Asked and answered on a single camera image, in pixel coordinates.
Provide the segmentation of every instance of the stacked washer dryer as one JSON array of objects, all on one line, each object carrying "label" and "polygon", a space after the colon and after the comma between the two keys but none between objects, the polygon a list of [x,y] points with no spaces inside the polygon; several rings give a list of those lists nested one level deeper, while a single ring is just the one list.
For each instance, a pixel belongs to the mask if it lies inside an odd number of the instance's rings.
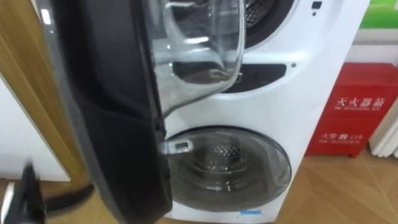
[{"label": "stacked washer dryer", "polygon": [[369,0],[246,0],[241,76],[224,93],[166,119],[194,142],[169,159],[167,217],[276,220]]}]

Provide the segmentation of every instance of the radiator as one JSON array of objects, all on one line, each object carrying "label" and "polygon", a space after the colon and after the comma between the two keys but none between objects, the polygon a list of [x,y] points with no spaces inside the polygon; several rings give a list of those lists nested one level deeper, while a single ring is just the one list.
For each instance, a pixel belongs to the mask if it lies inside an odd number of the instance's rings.
[{"label": "radiator", "polygon": [[398,158],[398,100],[370,138],[369,145],[374,156]]}]

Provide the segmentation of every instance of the wooden door frame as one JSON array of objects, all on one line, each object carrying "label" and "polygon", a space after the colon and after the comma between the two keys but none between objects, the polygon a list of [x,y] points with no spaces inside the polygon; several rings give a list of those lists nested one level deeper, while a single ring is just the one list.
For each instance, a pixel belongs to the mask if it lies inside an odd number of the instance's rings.
[{"label": "wooden door frame", "polygon": [[55,86],[43,29],[30,0],[0,0],[0,72],[73,185],[85,170]]}]

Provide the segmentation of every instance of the fire extinguisher box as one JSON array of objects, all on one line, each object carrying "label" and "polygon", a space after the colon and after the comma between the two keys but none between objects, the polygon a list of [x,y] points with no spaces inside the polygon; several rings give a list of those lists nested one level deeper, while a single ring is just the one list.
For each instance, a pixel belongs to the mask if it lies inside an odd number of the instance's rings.
[{"label": "fire extinguisher box", "polygon": [[356,157],[398,96],[398,70],[388,63],[346,63],[306,152]]}]

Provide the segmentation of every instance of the washing machine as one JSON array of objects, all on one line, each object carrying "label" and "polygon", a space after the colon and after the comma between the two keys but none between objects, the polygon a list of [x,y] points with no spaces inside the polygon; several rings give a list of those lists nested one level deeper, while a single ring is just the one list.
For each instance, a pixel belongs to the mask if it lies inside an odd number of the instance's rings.
[{"label": "washing machine", "polygon": [[75,142],[116,219],[268,223],[369,0],[40,2]]},{"label": "washing machine", "polygon": [[246,1],[241,76],[165,120],[170,140],[195,146],[169,158],[166,217],[276,220],[368,3]]}]

